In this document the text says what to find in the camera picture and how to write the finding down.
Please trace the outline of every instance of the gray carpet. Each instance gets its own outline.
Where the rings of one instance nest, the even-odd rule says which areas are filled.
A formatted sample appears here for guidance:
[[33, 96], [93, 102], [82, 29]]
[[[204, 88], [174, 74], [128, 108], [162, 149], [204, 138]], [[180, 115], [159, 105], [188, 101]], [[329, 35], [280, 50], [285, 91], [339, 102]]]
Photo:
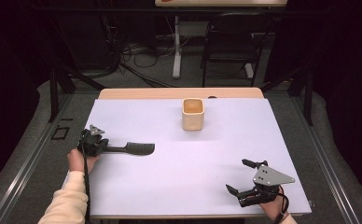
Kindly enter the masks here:
[[[148, 68], [139, 68], [133, 62], [133, 57], [126, 64], [139, 72], [159, 79], [162, 82], [176, 87], [199, 87], [201, 85], [202, 70], [200, 67], [202, 46], [198, 42], [190, 41], [183, 47], [183, 61], [180, 79], [172, 78], [173, 57], [159, 57], [157, 60], [146, 54], [139, 54], [136, 63], [140, 65], [154, 64]], [[265, 64], [269, 55], [267, 49], [258, 72], [257, 85], [262, 84]], [[234, 67], [211, 67], [209, 72], [214, 77], [219, 69], [234, 71], [235, 77], [242, 77]], [[139, 77], [120, 68], [116, 73], [95, 79], [112, 88], [149, 87]], [[80, 131], [84, 128], [98, 91], [79, 80], [75, 80], [76, 94], [62, 95], [63, 105], [61, 114], [53, 124], [49, 119], [49, 84], [45, 83], [39, 88], [41, 102], [36, 110], [35, 117], [18, 144], [15, 152], [8, 161], [7, 166], [0, 174], [0, 221], [2, 223], [36, 223], [43, 215], [51, 201], [53, 192], [60, 188], [67, 172], [66, 154], [75, 147]], [[245, 80], [218, 80], [207, 82], [213, 86], [241, 86], [249, 85]], [[284, 92], [286, 83], [265, 93], [270, 100], [275, 117], [279, 123], [285, 143], [299, 174], [302, 186], [308, 200], [314, 203], [310, 215], [296, 217], [298, 223], [348, 223], [342, 215], [339, 202], [334, 197], [333, 188], [328, 184], [323, 167], [317, 159], [313, 139], [309, 135], [306, 122], [300, 118], [299, 99], [289, 98]], [[330, 126], [327, 122], [325, 101], [317, 94], [313, 97], [313, 130], [321, 142], [327, 157], [330, 160], [336, 176], [341, 182], [344, 194], [350, 200], [359, 223], [362, 223], [362, 188], [358, 184], [353, 172], [344, 162], [332, 141]], [[50, 140], [54, 129], [69, 128], [65, 139]], [[41, 153], [35, 155], [36, 163], [30, 167], [26, 161], [31, 160], [34, 151], [40, 148]], [[21, 170], [31, 169], [27, 174]], [[12, 181], [18, 176], [24, 176], [25, 185], [10, 200], [12, 195]], [[245, 223], [270, 223], [266, 217], [249, 218]]]

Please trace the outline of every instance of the chair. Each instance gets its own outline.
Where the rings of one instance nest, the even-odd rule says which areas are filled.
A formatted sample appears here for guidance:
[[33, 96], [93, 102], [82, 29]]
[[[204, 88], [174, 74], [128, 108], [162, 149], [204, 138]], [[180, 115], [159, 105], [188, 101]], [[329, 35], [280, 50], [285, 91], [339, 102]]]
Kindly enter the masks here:
[[[209, 21], [201, 63], [202, 86], [205, 87], [207, 62], [242, 63], [242, 69], [247, 63], [254, 63], [251, 79], [254, 86], [263, 42], [272, 26], [273, 20], [268, 15], [243, 12], [222, 13]], [[253, 39], [252, 33], [259, 35]]]

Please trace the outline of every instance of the background desk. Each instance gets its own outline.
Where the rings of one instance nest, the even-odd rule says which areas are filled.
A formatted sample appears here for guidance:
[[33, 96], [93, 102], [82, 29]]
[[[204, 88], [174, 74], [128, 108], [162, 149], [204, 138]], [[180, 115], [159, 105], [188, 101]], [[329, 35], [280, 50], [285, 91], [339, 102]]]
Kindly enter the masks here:
[[[287, 0], [171, 0], [163, 2], [155, 0], [157, 7], [285, 7]], [[179, 17], [175, 16], [175, 56], [173, 77], [180, 78], [181, 48], [180, 48], [180, 27]], [[247, 74], [252, 74], [251, 64], [246, 66]]]
[[[254, 187], [257, 172], [242, 159], [268, 160], [269, 165], [296, 178], [284, 185], [289, 211], [310, 213], [303, 188], [283, 137], [266, 99], [231, 98], [231, 89], [174, 90], [173, 99], [152, 99], [153, 93], [168, 96], [171, 89], [106, 90], [90, 113], [87, 124], [105, 130], [110, 146], [127, 141], [155, 143], [152, 155], [104, 154], [90, 174], [93, 218], [191, 218], [248, 217], [262, 215], [258, 206], [240, 207], [225, 184], [245, 190]], [[151, 91], [146, 97], [108, 99], [110, 91]], [[257, 89], [235, 89], [236, 97], [253, 97]], [[181, 128], [183, 96], [205, 99], [205, 123], [200, 132]]]

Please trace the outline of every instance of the human hand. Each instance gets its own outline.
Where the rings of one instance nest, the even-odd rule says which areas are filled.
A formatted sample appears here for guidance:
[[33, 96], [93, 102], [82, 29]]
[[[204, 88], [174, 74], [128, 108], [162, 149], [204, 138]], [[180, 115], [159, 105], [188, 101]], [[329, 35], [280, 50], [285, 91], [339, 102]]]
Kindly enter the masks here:
[[[279, 193], [284, 194], [283, 188], [279, 187]], [[265, 212], [265, 214], [271, 219], [271, 221], [275, 221], [277, 216], [282, 212], [283, 207], [285, 206], [285, 200], [283, 200], [282, 196], [277, 196], [274, 201], [269, 203], [260, 203], [259, 206]], [[283, 219], [288, 217], [289, 213], [285, 212]]]
[[[83, 160], [83, 155], [78, 149], [72, 149], [68, 155], [68, 168], [71, 171], [80, 171], [84, 172], [85, 163]], [[93, 169], [94, 163], [97, 162], [100, 158], [100, 155], [97, 157], [88, 157], [87, 164], [88, 164], [88, 173], [91, 172]]]

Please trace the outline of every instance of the chair seat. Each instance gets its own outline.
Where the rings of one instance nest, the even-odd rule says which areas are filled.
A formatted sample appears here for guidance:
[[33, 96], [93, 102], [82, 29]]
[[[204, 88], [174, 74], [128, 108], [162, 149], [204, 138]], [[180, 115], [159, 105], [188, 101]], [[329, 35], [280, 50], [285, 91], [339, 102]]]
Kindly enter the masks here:
[[214, 38], [207, 48], [207, 59], [210, 62], [243, 62], [254, 63], [258, 54], [249, 38]]

